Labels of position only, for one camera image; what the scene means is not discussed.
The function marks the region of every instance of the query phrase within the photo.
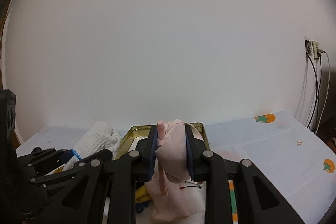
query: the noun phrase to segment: pink strap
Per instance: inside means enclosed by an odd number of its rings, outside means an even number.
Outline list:
[[[160,192],[162,196],[167,196],[168,195],[168,191],[167,191],[167,185],[166,185],[166,181],[165,181],[165,175],[164,175],[164,169],[162,167],[162,165],[159,163],[158,164],[158,168],[159,168],[159,186],[160,186]]]

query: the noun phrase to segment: white wall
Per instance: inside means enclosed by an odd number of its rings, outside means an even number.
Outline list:
[[[6,81],[24,140],[98,120],[128,129],[288,110],[305,123],[304,37],[336,69],[335,26],[335,0],[15,0]]]

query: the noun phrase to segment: silver screw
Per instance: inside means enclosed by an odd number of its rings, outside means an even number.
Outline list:
[[[241,163],[242,163],[244,166],[246,166],[246,167],[249,167],[249,166],[252,165],[252,162],[251,162],[250,160],[248,160],[248,159],[244,159],[244,160],[242,160]]]
[[[138,150],[132,150],[132,151],[129,153],[129,155],[130,155],[131,157],[137,157],[137,156],[140,155],[140,152],[139,152]]]
[[[203,155],[206,156],[206,157],[208,157],[208,158],[210,158],[210,157],[213,156],[213,152],[210,151],[210,150],[205,150],[205,151],[203,152]]]
[[[94,159],[90,162],[92,167],[97,167],[100,165],[100,160]]]

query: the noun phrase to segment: white knitted glove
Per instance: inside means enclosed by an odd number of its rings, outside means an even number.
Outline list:
[[[75,156],[66,163],[63,171],[71,169],[75,162],[97,153],[104,148],[110,150],[113,154],[113,159],[115,159],[120,141],[120,134],[114,131],[110,124],[106,122],[96,122],[92,129],[86,132],[72,148]]]

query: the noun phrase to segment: pink fabric bundle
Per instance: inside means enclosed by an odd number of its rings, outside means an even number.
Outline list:
[[[187,167],[185,125],[181,120],[157,123],[158,168],[146,188],[154,202],[152,221],[168,222],[184,219],[192,213],[203,212],[205,203],[197,190],[188,188],[181,190],[179,183],[190,179]],[[202,136],[190,125],[194,137]]]

